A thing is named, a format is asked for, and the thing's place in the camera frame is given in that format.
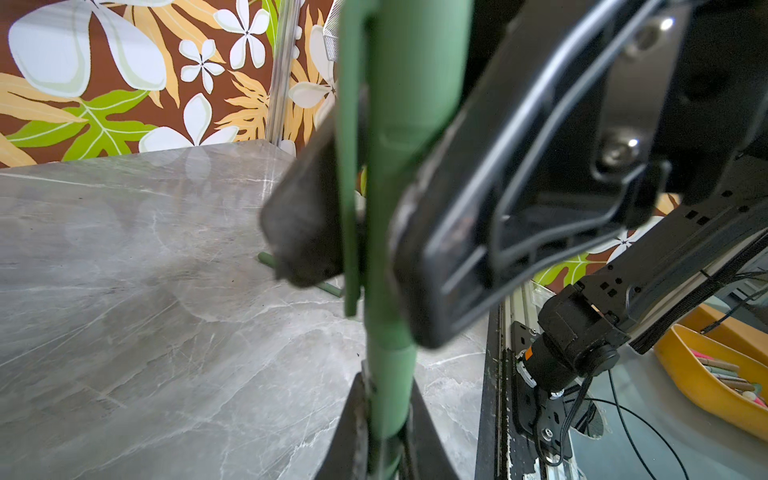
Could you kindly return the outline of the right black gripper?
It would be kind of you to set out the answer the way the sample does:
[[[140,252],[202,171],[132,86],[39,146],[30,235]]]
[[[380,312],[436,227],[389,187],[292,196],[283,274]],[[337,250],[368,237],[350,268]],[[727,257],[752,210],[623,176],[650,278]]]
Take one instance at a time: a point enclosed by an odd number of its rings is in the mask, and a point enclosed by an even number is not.
[[[712,197],[767,114],[763,1],[626,1],[596,35],[599,204]]]

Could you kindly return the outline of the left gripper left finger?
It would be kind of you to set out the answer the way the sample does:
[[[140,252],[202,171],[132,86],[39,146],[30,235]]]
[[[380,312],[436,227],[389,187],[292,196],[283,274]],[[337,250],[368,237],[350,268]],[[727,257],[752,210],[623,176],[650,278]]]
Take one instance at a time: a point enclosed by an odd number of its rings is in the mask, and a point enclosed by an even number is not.
[[[367,395],[361,372],[353,379],[331,444],[315,480],[361,480],[368,475]]]

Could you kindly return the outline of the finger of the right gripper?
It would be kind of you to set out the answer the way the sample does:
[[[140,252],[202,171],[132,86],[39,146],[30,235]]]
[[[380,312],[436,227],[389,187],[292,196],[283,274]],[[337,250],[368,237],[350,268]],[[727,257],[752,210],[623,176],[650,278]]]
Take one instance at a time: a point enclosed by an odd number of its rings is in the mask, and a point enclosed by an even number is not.
[[[334,266],[338,276],[344,264],[335,116],[332,108],[282,176],[260,225],[272,255],[304,266]]]
[[[596,35],[626,1],[525,1],[417,175],[410,266],[415,342],[436,349],[517,285],[645,218],[599,204]]]

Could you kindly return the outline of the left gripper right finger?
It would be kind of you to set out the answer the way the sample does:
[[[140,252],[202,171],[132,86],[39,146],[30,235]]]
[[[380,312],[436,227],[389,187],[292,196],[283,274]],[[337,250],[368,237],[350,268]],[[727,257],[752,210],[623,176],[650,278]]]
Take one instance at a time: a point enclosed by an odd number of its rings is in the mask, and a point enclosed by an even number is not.
[[[407,419],[407,478],[458,479],[416,382]]]

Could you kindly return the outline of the green pen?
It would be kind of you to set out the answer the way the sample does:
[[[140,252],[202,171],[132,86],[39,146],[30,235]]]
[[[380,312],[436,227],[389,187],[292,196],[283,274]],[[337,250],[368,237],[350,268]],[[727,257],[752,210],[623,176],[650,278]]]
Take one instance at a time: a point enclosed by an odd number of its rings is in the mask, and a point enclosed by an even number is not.
[[[335,146],[345,313],[361,316],[366,354],[350,392],[351,475],[418,475],[418,347],[398,266],[418,171],[460,103],[469,1],[348,1],[340,21]]]
[[[256,259],[261,264],[272,268],[277,280],[285,280],[300,289],[318,288],[337,298],[342,298],[344,295],[343,287],[330,283],[330,280],[338,274],[338,268],[334,266],[304,266],[266,251],[259,252]]]

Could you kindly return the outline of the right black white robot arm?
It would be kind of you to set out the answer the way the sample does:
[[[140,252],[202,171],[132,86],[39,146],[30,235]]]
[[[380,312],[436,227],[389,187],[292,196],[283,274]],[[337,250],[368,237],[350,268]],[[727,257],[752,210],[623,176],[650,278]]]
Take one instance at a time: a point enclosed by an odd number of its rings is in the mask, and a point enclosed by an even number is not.
[[[262,214],[277,276],[343,275],[369,341],[437,349],[519,284],[652,215],[684,208],[549,301],[526,363],[550,391],[610,364],[652,309],[767,225],[763,1],[479,1],[460,43],[464,92],[428,125],[417,76],[393,63],[430,35],[384,35],[350,4],[342,72],[368,86],[335,111]],[[393,66],[394,73],[385,70]]]

